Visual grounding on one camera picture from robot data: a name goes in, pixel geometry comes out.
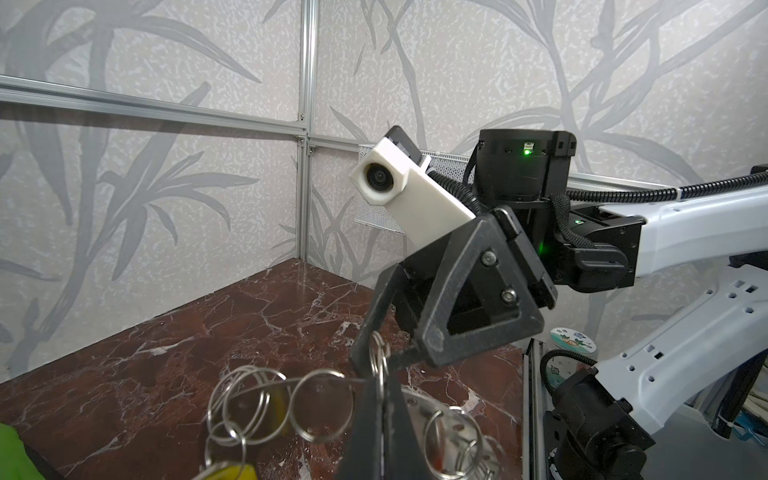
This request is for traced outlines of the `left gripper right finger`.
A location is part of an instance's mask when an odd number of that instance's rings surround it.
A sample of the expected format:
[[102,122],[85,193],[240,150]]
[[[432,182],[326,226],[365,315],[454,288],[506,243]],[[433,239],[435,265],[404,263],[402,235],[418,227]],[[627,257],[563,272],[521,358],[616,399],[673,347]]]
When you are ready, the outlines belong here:
[[391,480],[432,478],[401,385],[390,379],[386,380],[384,387],[383,477]]

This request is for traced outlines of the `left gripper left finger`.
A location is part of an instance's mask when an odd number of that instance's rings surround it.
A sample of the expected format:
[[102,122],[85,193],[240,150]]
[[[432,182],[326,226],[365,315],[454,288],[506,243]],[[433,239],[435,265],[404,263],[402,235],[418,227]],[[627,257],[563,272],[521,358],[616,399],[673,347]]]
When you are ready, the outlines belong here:
[[354,414],[335,478],[380,479],[383,472],[383,390],[375,377],[367,379]]

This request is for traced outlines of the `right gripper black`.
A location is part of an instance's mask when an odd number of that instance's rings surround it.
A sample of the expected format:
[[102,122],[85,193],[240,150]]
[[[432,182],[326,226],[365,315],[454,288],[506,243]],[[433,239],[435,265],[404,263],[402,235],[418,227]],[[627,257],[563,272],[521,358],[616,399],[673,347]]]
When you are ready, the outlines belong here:
[[350,350],[359,377],[372,375],[372,335],[380,330],[393,297],[398,326],[415,335],[433,367],[541,332],[541,310],[557,300],[550,274],[509,206],[476,217],[410,254],[401,265],[406,286],[396,293],[398,264],[381,272]]

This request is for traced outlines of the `large metal key ring plate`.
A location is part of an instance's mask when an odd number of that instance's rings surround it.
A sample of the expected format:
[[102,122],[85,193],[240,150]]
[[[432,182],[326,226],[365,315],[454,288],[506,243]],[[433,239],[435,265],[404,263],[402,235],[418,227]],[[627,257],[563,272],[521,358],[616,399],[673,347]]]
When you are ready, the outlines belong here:
[[389,345],[373,335],[372,374],[330,368],[288,378],[243,365],[211,393],[200,479],[256,479],[251,453],[284,436],[340,450],[336,479],[503,479],[508,460],[459,406],[403,385],[390,371]]

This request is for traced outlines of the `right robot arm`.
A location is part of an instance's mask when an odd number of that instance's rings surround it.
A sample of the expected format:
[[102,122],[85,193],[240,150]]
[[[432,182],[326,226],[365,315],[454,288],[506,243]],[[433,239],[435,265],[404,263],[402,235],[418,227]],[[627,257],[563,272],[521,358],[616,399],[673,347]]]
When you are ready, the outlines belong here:
[[454,180],[430,167],[399,127],[352,170],[413,245],[378,277],[350,352],[367,379],[341,479],[490,479],[481,434],[459,440],[454,466],[431,461],[444,408],[411,424],[395,374],[446,366],[540,333],[559,286],[581,293],[726,258],[716,284],[647,338],[549,386],[548,472],[555,479],[638,479],[672,414],[724,376],[714,431],[728,437],[767,357],[767,171],[677,188],[567,186],[577,139],[567,131],[486,129]]

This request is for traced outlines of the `key with yellow tag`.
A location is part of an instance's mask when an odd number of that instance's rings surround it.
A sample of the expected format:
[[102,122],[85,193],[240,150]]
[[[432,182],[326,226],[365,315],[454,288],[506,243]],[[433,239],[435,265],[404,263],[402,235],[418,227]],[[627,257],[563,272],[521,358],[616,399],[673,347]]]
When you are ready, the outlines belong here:
[[253,465],[242,462],[221,461],[205,467],[193,480],[257,480]]

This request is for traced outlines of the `green black garden glove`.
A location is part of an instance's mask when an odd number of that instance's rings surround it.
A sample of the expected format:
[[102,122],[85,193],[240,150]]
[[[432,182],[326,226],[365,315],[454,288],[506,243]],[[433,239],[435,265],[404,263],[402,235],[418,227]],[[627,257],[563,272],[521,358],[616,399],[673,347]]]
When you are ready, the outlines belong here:
[[1,480],[44,480],[26,453],[17,431],[1,425]]

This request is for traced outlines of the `aluminium frame back crossbar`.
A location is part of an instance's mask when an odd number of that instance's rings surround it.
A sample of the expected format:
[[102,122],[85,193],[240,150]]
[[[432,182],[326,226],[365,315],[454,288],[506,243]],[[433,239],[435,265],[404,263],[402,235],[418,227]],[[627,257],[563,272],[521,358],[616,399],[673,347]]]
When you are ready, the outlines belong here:
[[291,137],[306,135],[306,128],[301,122],[274,120],[7,75],[1,77],[1,100],[35,107],[173,121]]

